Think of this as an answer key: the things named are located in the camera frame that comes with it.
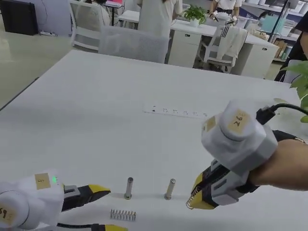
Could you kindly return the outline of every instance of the coil spring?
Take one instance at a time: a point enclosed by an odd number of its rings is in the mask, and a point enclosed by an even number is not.
[[[194,199],[194,197],[197,195],[198,192],[201,191],[201,188],[200,187],[196,187],[194,189],[194,191],[192,192],[190,198],[188,199],[188,201],[186,202],[186,207],[188,207],[189,209],[193,209],[193,207],[191,207],[191,203]]]
[[[137,213],[133,211],[116,210],[116,209],[111,209],[110,211],[110,219],[135,221],[136,216]]]

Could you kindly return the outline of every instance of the white chair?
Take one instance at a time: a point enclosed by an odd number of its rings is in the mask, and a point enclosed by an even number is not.
[[[294,66],[299,64],[300,60],[290,60],[288,66]],[[286,71],[284,76],[284,83],[293,83],[296,78],[300,77],[300,74],[293,71]]]
[[[102,28],[98,53],[164,63],[169,38],[157,37],[147,32],[115,26]]]
[[[228,55],[225,54],[222,56],[221,59],[217,58],[218,55],[218,48],[220,45],[220,39],[221,39],[221,33],[224,30],[225,26],[218,26],[214,36],[212,37],[210,43],[207,45],[205,42],[201,42],[200,47],[199,47],[199,52],[198,56],[204,63],[208,64],[214,64],[218,66],[224,66],[224,67],[234,67],[237,55]],[[201,49],[205,48],[205,55],[204,58],[202,58],[201,55]]]
[[[68,0],[73,21],[72,46],[98,51],[102,27],[103,14],[99,6]]]

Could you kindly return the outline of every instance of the black cable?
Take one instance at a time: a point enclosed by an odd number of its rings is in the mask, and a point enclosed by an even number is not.
[[[298,110],[306,115],[308,115],[308,111],[306,111],[305,109],[299,107],[299,106],[295,106],[293,104],[289,104],[289,103],[279,103],[277,105],[274,105],[272,107],[270,107],[273,111],[276,111],[278,108],[281,108],[281,107],[286,107],[286,108],[291,108],[291,109],[294,109],[294,110]]]
[[[57,224],[58,227],[61,228],[66,228],[66,229],[90,229],[92,228],[93,224],[90,225],[69,225],[69,224],[63,224],[63,223],[58,223]]]
[[[279,104],[273,105],[272,107],[266,107],[266,108],[259,109],[257,111],[256,120],[260,124],[264,125],[267,122],[269,122],[269,120],[271,120],[276,115],[275,111],[278,108],[282,108],[282,107],[291,108],[291,109],[300,111],[300,112],[308,115],[308,111],[304,110],[301,107],[298,107],[298,106],[295,106],[295,105],[289,104],[289,103],[279,103]]]
[[[47,23],[48,13],[47,13],[47,9],[46,9],[45,3],[43,2],[43,0],[40,0],[40,1],[43,3],[43,6],[45,7],[46,19],[45,19],[44,23],[38,23],[38,24],[43,26],[43,25],[45,25]]]

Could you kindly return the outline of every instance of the white wall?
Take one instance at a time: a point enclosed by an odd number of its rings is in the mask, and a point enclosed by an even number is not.
[[[54,32],[57,35],[71,34],[71,16],[67,0],[20,0],[35,5],[38,30]]]

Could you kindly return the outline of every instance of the green leaf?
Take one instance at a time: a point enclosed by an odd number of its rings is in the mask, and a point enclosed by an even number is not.
[[[296,90],[297,90],[299,99],[303,98],[308,93],[308,89],[306,88],[306,86],[298,87]]]
[[[185,11],[184,17],[188,20],[197,19],[200,23],[205,22],[205,9],[202,7],[190,5],[190,7]]]
[[[306,95],[303,99],[302,99],[302,102],[300,104],[300,107],[301,108],[306,108],[308,107],[308,95]]]
[[[308,123],[308,115],[302,117],[302,118],[300,119],[300,122],[302,122],[302,123]]]
[[[308,61],[301,61],[300,63],[292,66],[287,66],[282,70],[293,71],[304,76],[308,76]]]
[[[291,88],[299,88],[305,85],[308,85],[308,78],[307,76],[301,76],[291,84]]]

